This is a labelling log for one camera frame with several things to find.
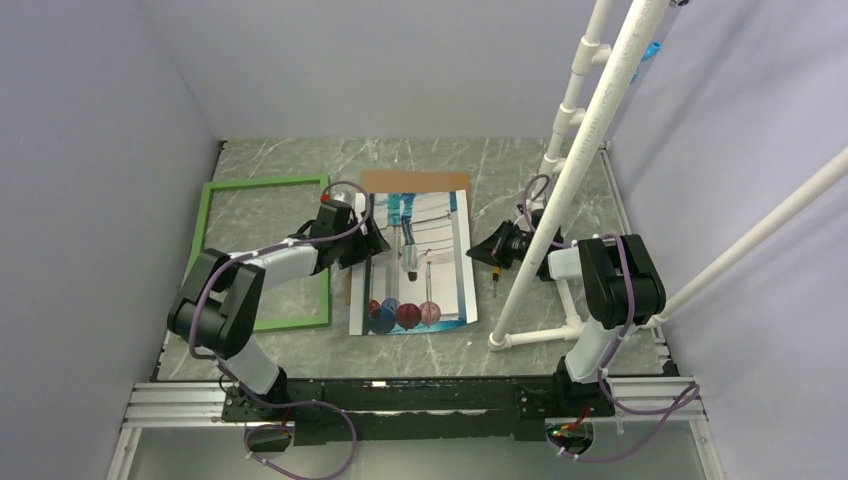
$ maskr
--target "marble surface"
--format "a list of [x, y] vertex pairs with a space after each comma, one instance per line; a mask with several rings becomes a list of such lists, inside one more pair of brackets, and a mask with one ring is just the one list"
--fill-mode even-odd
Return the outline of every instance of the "marble surface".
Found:
[[[358, 180], [364, 169], [468, 171], [472, 192], [472, 242], [490, 235], [501, 221], [514, 218], [520, 192], [537, 171], [545, 152], [540, 139], [260, 139], [225, 144], [215, 180], [326, 172], [331, 180]], [[564, 225], [565, 237], [621, 232], [622, 221], [600, 154], [589, 168]], [[248, 250], [278, 242], [293, 233], [318, 208], [318, 189], [279, 187], [216, 193], [206, 246], [224, 251]], [[518, 272], [504, 271], [493, 296], [488, 267], [475, 263], [479, 321], [434, 334], [348, 335], [345, 304], [347, 272], [331, 273], [331, 325], [309, 330], [259, 334], [268, 355], [293, 378], [376, 378], [480, 375], [546, 375], [574, 341], [526, 345], [491, 352], [486, 339]], [[578, 312], [587, 315], [580, 282], [571, 290]], [[289, 282], [263, 296], [258, 318], [314, 312], [317, 279]], [[562, 324], [563, 310], [552, 283], [536, 282], [511, 331], [535, 331]], [[611, 365], [615, 375], [662, 372], [650, 332], [626, 342]], [[188, 356], [186, 344], [170, 336], [161, 357], [160, 380], [215, 379], [208, 361]]]

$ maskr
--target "printed photo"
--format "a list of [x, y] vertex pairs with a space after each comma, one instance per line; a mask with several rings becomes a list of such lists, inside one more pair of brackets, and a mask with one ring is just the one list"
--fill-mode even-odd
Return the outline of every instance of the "printed photo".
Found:
[[372, 195], [391, 251], [354, 268], [351, 335], [438, 332], [477, 320], [465, 195]]

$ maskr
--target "cardboard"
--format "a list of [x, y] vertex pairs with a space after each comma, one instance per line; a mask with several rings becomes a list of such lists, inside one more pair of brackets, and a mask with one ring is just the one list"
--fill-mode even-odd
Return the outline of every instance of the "cardboard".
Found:
[[[405, 170], [363, 170], [359, 184], [368, 193], [425, 193], [465, 190], [471, 212], [471, 175], [468, 172], [410, 172]], [[345, 304], [350, 305], [350, 272], [347, 275]]]

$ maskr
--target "pink balloon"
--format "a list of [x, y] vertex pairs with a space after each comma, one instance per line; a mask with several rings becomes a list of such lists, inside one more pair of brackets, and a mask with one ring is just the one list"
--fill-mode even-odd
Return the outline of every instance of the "pink balloon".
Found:
[[435, 302], [424, 302], [420, 308], [421, 323], [428, 327], [435, 325], [442, 318], [442, 309]]

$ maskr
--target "balloon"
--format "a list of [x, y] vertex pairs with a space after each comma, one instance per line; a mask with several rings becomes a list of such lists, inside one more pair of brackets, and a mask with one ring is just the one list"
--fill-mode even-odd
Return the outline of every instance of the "balloon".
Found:
[[442, 309], [435, 302], [424, 302], [421, 304], [421, 323], [424, 325], [435, 325], [442, 318]]
[[368, 303], [368, 312], [371, 313], [371, 318], [377, 318], [380, 316], [380, 312], [375, 311], [378, 308], [380, 308], [380, 302], [371, 299], [371, 302]]
[[404, 303], [395, 312], [398, 325], [404, 330], [411, 330], [421, 323], [421, 309], [414, 303]]
[[377, 335], [385, 335], [395, 328], [395, 312], [393, 310], [378, 307], [371, 311], [371, 317], [368, 322], [368, 329]]
[[400, 305], [400, 302], [397, 301], [397, 298], [387, 298], [383, 300], [383, 303], [380, 304], [381, 307], [388, 308], [391, 311], [397, 310], [397, 307]]

